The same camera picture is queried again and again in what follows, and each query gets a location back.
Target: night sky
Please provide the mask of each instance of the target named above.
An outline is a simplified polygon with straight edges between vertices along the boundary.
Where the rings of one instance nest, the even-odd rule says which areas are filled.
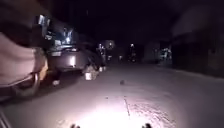
[[[171,37],[180,14],[201,0],[54,0],[53,14],[96,41],[147,43]]]

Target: asphalt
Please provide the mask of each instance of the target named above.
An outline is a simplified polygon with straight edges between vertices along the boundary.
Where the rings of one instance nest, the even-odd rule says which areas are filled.
[[[93,81],[67,74],[60,86],[2,107],[13,128],[223,128],[223,97],[223,79],[132,64]]]

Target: bright light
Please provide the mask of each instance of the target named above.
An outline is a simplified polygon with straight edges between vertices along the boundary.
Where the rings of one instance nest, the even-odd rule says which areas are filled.
[[[92,80],[92,74],[89,72],[85,73],[85,78],[86,80]]]
[[[69,64],[73,67],[75,67],[75,64],[76,64],[76,58],[75,56],[72,56],[70,59],[69,59]]]
[[[66,42],[70,42],[71,40],[70,40],[70,38],[69,37],[67,37],[66,38]]]
[[[98,108],[89,112],[76,122],[81,128],[141,128],[145,121],[140,118],[132,120],[127,111],[113,108]]]

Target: light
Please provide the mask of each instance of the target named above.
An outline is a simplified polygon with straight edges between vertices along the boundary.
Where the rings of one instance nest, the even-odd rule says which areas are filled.
[[[89,72],[85,73],[85,79],[86,80],[92,80],[92,74],[89,73]]]
[[[66,42],[70,42],[71,39],[69,37],[66,38]]]
[[[69,64],[73,67],[75,67],[75,64],[76,64],[76,57],[75,56],[72,56],[70,59],[69,59]]]
[[[123,56],[120,55],[120,56],[119,56],[119,59],[121,60],[122,58],[123,58]]]

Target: road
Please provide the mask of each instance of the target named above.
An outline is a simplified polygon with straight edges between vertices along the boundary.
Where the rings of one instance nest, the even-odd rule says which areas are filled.
[[[94,81],[3,107],[15,128],[223,128],[224,80],[149,65],[112,66]]]

